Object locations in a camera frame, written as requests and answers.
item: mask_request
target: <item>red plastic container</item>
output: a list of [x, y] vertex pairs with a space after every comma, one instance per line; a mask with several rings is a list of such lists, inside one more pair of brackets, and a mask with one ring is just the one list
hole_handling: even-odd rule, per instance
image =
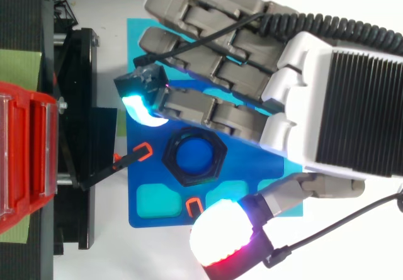
[[53, 198], [58, 118], [54, 98], [0, 82], [0, 233]]

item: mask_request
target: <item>coiled black cable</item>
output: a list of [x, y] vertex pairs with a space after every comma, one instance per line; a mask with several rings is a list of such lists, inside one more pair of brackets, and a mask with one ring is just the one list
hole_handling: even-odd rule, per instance
[[261, 20], [260, 36], [288, 41], [307, 31], [315, 36], [358, 43], [384, 52], [403, 55], [403, 36], [393, 30], [362, 21], [323, 16], [323, 14], [266, 14]]
[[227, 33], [243, 28], [253, 21], [259, 21], [258, 34], [272, 36], [282, 42], [287, 42], [301, 31], [307, 31], [315, 36], [344, 40], [379, 49], [387, 53], [403, 56], [403, 36], [393, 30], [371, 25], [362, 21], [347, 20], [346, 18], [325, 16], [322, 14], [266, 14], [257, 13], [245, 17], [234, 24], [217, 31], [205, 38], [201, 38], [183, 47], [161, 54], [147, 53], [134, 58], [136, 67], [146, 66], [156, 61], [162, 61], [187, 52], [193, 48], [226, 35]]

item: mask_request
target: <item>black heat sink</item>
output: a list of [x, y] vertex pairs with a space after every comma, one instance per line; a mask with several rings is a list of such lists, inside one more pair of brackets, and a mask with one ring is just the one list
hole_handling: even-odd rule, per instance
[[403, 175], [403, 67], [334, 52], [316, 161], [358, 172]]

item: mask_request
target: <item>clear plastic lid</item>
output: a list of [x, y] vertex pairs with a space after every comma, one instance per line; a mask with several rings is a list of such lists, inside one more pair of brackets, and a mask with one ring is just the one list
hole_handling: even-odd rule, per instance
[[57, 105], [46, 104], [45, 196], [55, 194], [57, 189], [58, 119]]
[[11, 96], [0, 94], [0, 217], [9, 211], [8, 203], [8, 105]]

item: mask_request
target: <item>hexagonal nut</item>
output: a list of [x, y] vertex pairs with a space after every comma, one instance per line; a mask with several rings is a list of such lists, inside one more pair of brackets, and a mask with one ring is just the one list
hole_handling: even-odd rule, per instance
[[[176, 161], [178, 149], [189, 138], [204, 139], [213, 147], [213, 160], [211, 166], [201, 174], [190, 174], [185, 172], [180, 168]], [[162, 163], [182, 186], [189, 187], [216, 181], [219, 178], [226, 155], [227, 146], [223, 141], [221, 141], [216, 133], [197, 127], [186, 127], [174, 133], [169, 139], [164, 155], [162, 156]]]

